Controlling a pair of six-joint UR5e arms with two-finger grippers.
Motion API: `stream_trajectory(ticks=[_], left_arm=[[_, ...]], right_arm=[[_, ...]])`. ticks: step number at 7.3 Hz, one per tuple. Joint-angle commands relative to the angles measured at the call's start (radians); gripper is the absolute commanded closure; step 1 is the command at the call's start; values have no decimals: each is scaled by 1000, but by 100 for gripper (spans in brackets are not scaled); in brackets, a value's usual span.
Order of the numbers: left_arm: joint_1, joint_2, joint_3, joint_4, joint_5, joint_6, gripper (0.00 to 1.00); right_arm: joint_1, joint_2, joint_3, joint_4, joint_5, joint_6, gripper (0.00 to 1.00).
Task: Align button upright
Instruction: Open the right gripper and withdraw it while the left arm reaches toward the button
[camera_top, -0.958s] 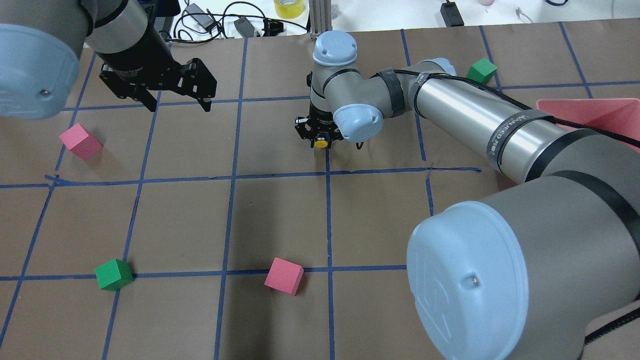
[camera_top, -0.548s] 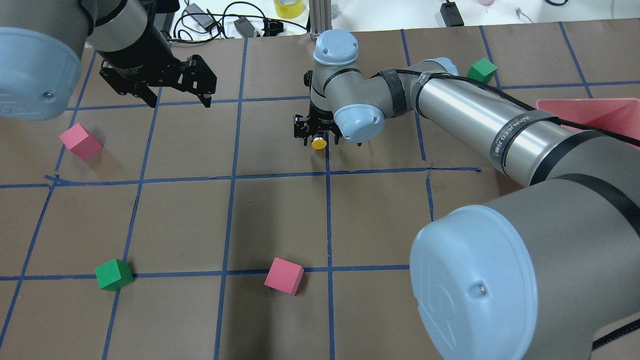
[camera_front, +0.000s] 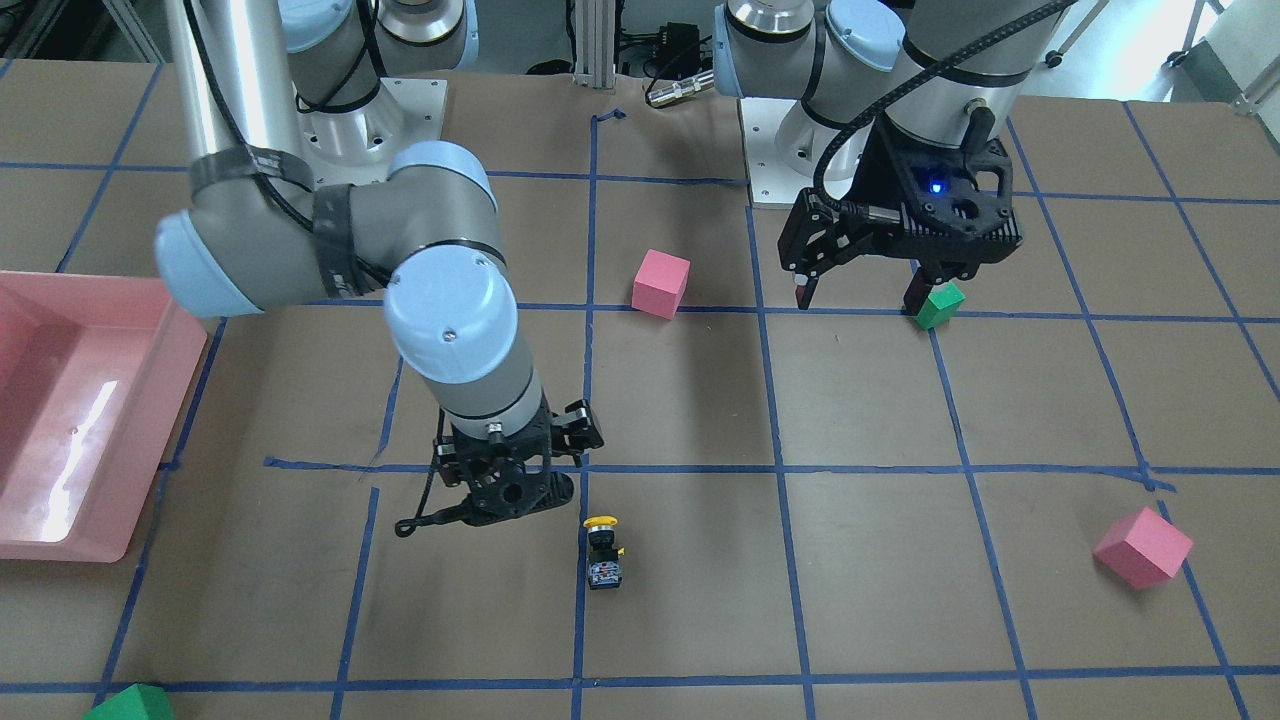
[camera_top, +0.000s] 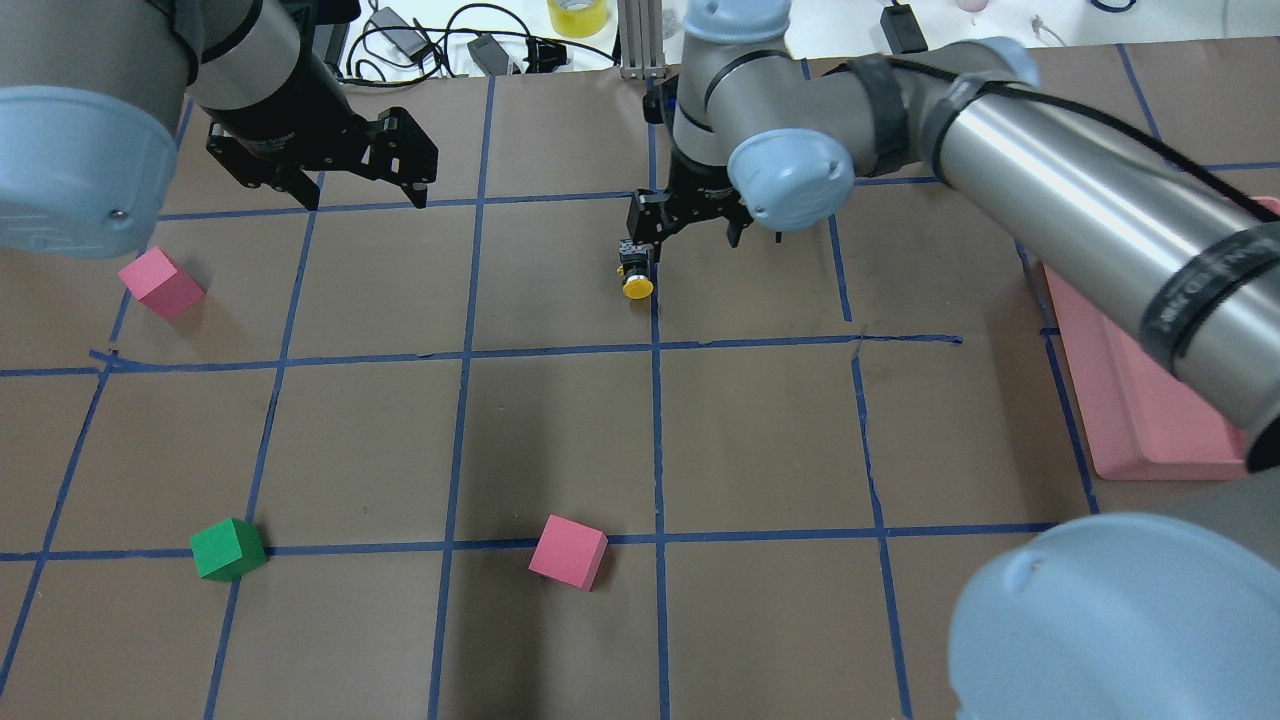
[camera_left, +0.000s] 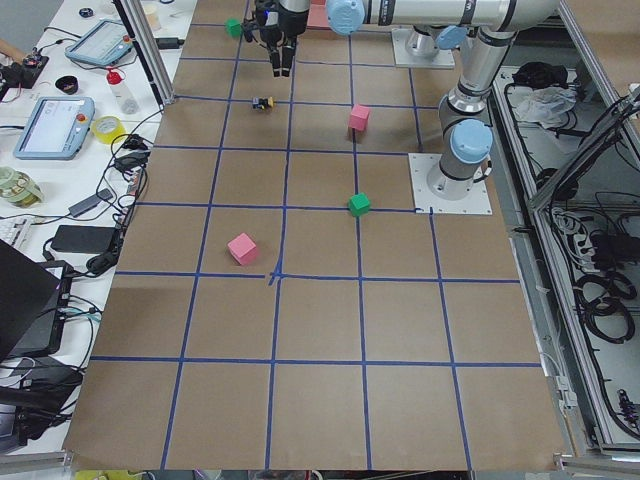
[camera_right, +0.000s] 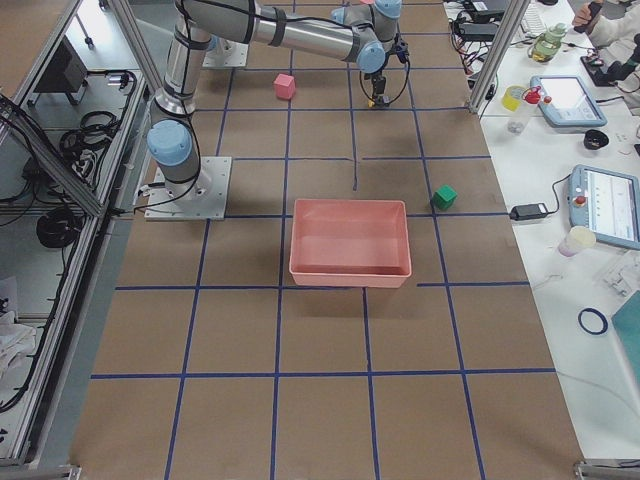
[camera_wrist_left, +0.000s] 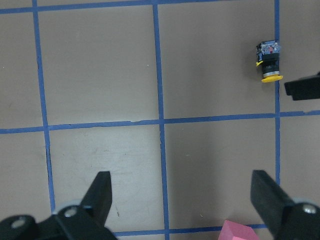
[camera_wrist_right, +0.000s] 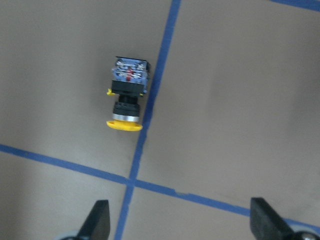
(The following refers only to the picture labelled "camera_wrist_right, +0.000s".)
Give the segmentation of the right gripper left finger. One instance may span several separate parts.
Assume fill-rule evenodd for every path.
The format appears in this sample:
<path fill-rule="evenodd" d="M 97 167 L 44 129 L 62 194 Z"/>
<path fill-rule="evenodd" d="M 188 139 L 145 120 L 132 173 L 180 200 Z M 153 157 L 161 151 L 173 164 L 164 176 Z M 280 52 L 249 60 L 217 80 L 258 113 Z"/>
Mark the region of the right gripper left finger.
<path fill-rule="evenodd" d="M 111 231 L 110 207 L 108 200 L 97 200 L 85 219 L 77 240 L 108 240 Z"/>

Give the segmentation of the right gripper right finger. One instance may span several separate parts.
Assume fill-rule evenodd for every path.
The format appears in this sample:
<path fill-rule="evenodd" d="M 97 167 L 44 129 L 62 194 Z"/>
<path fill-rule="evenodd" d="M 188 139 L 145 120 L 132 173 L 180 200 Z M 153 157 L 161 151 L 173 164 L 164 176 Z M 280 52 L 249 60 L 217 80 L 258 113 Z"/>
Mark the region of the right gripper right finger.
<path fill-rule="evenodd" d="M 250 199 L 250 230 L 256 240 L 290 240 L 294 231 L 262 197 Z"/>

